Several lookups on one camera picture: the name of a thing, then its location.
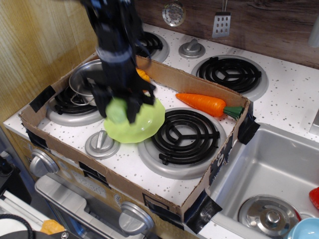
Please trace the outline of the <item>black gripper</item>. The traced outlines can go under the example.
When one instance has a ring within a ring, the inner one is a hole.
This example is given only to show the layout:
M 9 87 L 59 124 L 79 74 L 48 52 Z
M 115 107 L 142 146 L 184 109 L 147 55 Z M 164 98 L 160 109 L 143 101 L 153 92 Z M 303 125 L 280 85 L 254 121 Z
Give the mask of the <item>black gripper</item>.
M 131 49 L 111 52 L 97 49 L 100 61 L 97 70 L 87 73 L 96 107 L 102 117 L 106 117 L 106 108 L 112 95 L 127 99 L 127 119 L 134 123 L 143 104 L 153 105 L 155 86 L 143 80 L 136 71 L 136 56 Z

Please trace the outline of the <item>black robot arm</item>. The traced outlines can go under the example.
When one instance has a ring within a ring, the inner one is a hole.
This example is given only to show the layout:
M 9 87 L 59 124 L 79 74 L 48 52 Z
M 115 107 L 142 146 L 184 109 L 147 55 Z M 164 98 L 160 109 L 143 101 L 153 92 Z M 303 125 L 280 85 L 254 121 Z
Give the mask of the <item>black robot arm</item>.
M 96 53 L 103 75 L 86 75 L 97 108 L 108 117 L 106 108 L 112 98 L 127 104 L 125 116 L 134 123 L 143 104 L 153 105 L 155 86 L 136 71 L 136 45 L 144 31 L 132 0 L 82 0 L 97 36 Z

